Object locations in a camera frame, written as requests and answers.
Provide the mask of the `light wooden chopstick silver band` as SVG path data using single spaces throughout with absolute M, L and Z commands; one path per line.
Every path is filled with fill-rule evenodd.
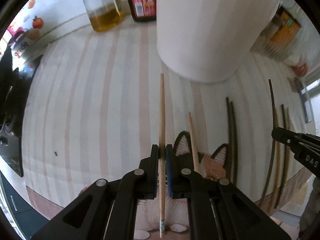
M 159 97 L 159 236 L 165 234 L 165 83 L 164 74 L 160 75 L 160 97 Z

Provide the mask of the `dark brown chopstick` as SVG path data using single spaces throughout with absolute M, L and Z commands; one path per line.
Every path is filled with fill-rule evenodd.
M 275 106 L 275 100 L 274 100 L 274 93 L 273 93 L 273 86 L 271 79 L 268 79 L 269 89 L 270 89 L 270 96 L 271 96 L 271 106 L 272 106 L 272 130 L 276 127 L 276 106 Z M 270 184 L 271 174 L 272 174 L 272 168 L 273 168 L 273 162 L 274 162 L 274 155 L 275 155 L 275 147 L 276 143 L 272 139 L 272 146 L 271 146 L 271 154 L 270 154 L 270 161 L 268 166 L 268 172 L 267 177 L 265 181 L 265 186 L 263 189 L 263 193 L 261 195 L 261 198 L 259 200 L 258 206 L 262 207 L 264 199 L 266 197 L 266 193 L 268 190 L 268 186 Z
M 227 122 L 228 122 L 228 146 L 227 146 L 227 158 L 226 158 L 226 178 L 231 179 L 232 174 L 232 117 L 229 98 L 226 98 L 227 107 Z
M 238 182 L 238 133 L 236 125 L 236 116 L 234 104 L 230 102 L 231 118 L 232 118 L 232 152 L 233 152 L 233 184 L 236 186 Z
M 281 111 L 282 111 L 282 116 L 283 116 L 283 126 L 284 129 L 287 128 L 287 120 L 286 120 L 286 107 L 284 106 L 284 104 L 281 105 Z M 281 198 L 283 196 L 283 191 L 284 191 L 284 184 L 285 184 L 285 164 L 286 164 L 286 157 L 285 157 L 285 147 L 287 145 L 284 145 L 284 161 L 283 161 L 283 172 L 282 172 L 282 176 L 281 176 L 281 183 L 280 183 L 280 188 L 279 188 L 279 192 L 278 192 L 278 196 L 277 196 L 277 200 L 276 200 L 276 204 L 274 206 L 275 209 L 277 209 L 279 207 L 279 204 L 281 202 Z

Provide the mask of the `glass oil bottle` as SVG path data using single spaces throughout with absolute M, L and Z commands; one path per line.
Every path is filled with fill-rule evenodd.
M 120 22 L 121 0 L 83 0 L 94 31 L 104 32 Z

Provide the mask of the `tomato wall sticker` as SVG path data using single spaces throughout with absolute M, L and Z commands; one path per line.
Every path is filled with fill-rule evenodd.
M 32 22 L 34 29 L 41 29 L 44 26 L 44 21 L 42 18 L 35 16 Z

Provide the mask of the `clear condiment organizer bin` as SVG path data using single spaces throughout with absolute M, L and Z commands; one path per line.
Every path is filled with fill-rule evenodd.
M 284 61 L 297 46 L 297 34 L 302 25 L 280 6 L 272 20 L 259 34 L 250 51 Z

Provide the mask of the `black gas stove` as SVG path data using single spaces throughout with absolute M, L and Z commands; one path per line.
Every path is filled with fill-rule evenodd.
M 35 72 L 42 56 L 21 69 L 13 68 L 11 47 L 1 58 L 1 157 L 20 177 L 24 110 Z

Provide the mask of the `white cylindrical utensil holder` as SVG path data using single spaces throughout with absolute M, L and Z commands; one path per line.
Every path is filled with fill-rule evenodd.
M 176 74 L 228 79 L 275 15 L 280 0 L 157 0 L 157 50 Z

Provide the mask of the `striped cat placemat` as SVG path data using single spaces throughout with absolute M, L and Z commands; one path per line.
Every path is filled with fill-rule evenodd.
M 290 109 L 291 129 L 306 123 L 295 74 L 286 64 L 250 52 L 226 81 L 203 85 L 173 73 L 160 60 L 154 24 L 123 24 L 103 34 L 85 27 L 49 44 L 24 111 L 22 159 L 32 207 L 52 219 L 99 178 L 113 181 L 138 167 L 159 134 L 159 81 L 164 74 L 167 143 L 189 130 L 189 112 L 203 172 L 228 142 L 226 98 L 238 133 L 237 187 L 253 202 L 263 193 L 271 154 L 271 79 L 278 118 Z M 280 205 L 310 177 L 290 160 Z

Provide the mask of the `red plastic bag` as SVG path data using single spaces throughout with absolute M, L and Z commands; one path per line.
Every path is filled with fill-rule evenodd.
M 308 66 L 306 63 L 301 66 L 292 66 L 291 67 L 296 77 L 304 77 L 308 73 Z

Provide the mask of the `blue smartphone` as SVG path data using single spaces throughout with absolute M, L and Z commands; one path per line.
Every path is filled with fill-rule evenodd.
M 313 113 L 308 90 L 304 82 L 298 77 L 295 77 L 295 84 L 302 103 L 305 122 L 310 123 L 313 120 Z

